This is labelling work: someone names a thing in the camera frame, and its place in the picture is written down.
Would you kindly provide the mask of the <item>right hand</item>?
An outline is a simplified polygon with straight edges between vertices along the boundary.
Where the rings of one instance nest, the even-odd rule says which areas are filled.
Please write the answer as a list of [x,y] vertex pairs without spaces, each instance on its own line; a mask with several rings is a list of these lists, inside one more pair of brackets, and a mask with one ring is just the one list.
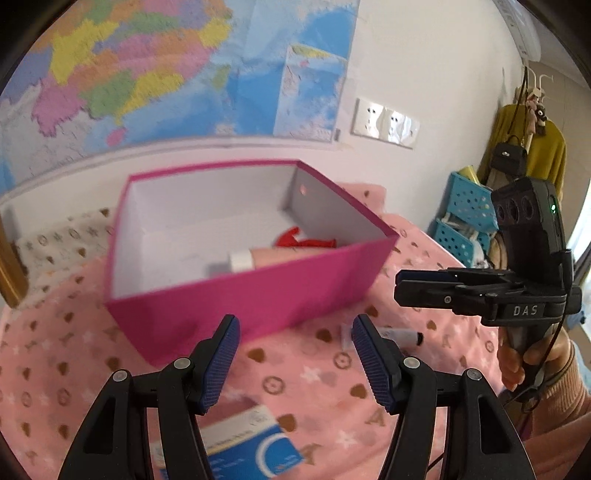
[[542,339],[521,355],[509,343],[507,329],[499,329],[497,358],[502,374],[503,385],[514,391],[525,380],[525,366],[544,365],[547,377],[561,372],[569,363],[571,340],[564,329],[560,330],[553,346],[549,349],[553,336]]

